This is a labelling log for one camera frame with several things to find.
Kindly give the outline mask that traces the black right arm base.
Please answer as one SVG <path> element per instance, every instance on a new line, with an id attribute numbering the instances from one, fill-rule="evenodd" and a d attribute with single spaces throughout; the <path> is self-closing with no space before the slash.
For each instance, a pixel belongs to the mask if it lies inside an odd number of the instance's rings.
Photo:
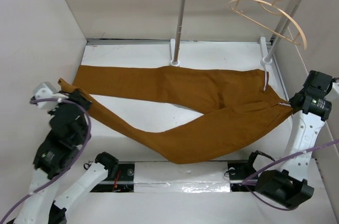
<path id="1" fill-rule="evenodd" d="M 240 183 L 245 178 L 256 172 L 253 166 L 248 165 L 247 161 L 244 160 L 228 162 L 227 165 L 228 168 L 224 173 L 224 176 L 229 178 L 231 192 L 255 191 L 255 184 L 257 182 L 258 175 L 249 181 L 249 185 L 247 185 L 247 187 L 240 186 Z"/>

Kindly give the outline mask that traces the brown trousers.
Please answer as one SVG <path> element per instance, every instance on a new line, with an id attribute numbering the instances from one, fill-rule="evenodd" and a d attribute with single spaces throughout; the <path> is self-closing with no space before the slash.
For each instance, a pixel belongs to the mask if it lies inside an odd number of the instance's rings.
<path id="1" fill-rule="evenodd" d="M 92 102 L 89 114 L 112 130 L 176 164 L 205 162 L 233 153 L 271 132 L 293 113 L 260 69 L 199 70 L 164 66 L 123 68 L 79 66 L 65 92 Z M 137 129 L 94 99 L 95 95 L 176 104 L 201 113 L 164 132 Z"/>

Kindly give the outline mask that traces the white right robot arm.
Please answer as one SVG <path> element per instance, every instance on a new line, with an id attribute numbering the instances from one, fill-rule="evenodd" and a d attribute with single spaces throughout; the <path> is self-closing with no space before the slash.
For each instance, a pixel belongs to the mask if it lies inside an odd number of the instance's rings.
<path id="1" fill-rule="evenodd" d="M 319 71 L 310 71 L 302 89 L 289 103 L 293 109 L 292 130 L 284 157 L 263 166 L 258 160 L 245 165 L 248 176 L 240 186 L 249 189 L 258 199 L 266 197 L 278 203 L 277 209 L 295 210 L 314 194 L 306 179 L 317 137 L 328 120 L 331 101 L 338 98 L 337 79 Z"/>

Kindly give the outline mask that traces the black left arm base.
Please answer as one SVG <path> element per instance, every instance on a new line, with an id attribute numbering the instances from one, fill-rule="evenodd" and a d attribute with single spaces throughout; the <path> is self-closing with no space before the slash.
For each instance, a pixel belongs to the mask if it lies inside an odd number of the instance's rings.
<path id="1" fill-rule="evenodd" d="M 114 178 L 107 178 L 96 185 L 92 193 L 129 193 L 134 191 L 135 163 L 123 162 L 119 164 Z"/>

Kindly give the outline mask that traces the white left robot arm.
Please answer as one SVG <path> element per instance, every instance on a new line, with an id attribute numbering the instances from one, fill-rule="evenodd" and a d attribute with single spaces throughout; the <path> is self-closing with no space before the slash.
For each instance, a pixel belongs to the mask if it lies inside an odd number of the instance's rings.
<path id="1" fill-rule="evenodd" d="M 57 195 L 61 178 L 80 157 L 91 138 L 92 105 L 79 91 L 56 91 L 41 84 L 30 100 L 52 116 L 50 132 L 39 146 L 33 161 L 29 192 L 10 210 L 22 209 L 11 223 L 66 223 L 70 210 L 104 179 L 118 174 L 119 161 L 107 152 L 98 154 L 84 175 L 63 194 Z"/>

